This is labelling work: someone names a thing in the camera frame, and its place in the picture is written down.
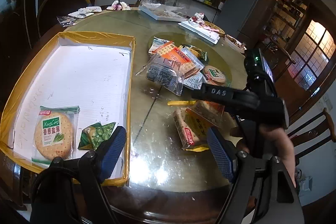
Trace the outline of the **person's right hand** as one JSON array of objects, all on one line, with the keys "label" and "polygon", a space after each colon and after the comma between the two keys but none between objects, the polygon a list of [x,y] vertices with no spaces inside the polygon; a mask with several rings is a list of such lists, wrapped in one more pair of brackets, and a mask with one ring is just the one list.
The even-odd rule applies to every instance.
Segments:
[{"label": "person's right hand", "polygon": [[264,149],[261,145],[264,141],[269,141],[276,148],[277,156],[286,167],[294,187],[297,188],[295,181],[294,146],[283,128],[261,125],[259,132],[252,137],[248,136],[247,133],[243,133],[238,127],[234,127],[230,130],[230,135],[241,138],[236,144],[238,150],[244,150],[253,156],[262,156]]}]

